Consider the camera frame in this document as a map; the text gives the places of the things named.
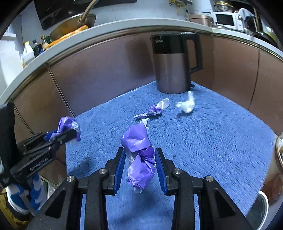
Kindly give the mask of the blue white gloved hand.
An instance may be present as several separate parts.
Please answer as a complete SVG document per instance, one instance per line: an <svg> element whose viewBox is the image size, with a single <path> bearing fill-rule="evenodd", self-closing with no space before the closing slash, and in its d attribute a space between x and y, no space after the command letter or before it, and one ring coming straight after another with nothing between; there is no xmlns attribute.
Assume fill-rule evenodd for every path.
<svg viewBox="0 0 283 230"><path fill-rule="evenodd" d="M25 190L16 183L7 186L5 190L9 204L20 214L27 215L30 213L30 208L38 212L47 201L47 195L38 173L32 176L30 190Z"/></svg>

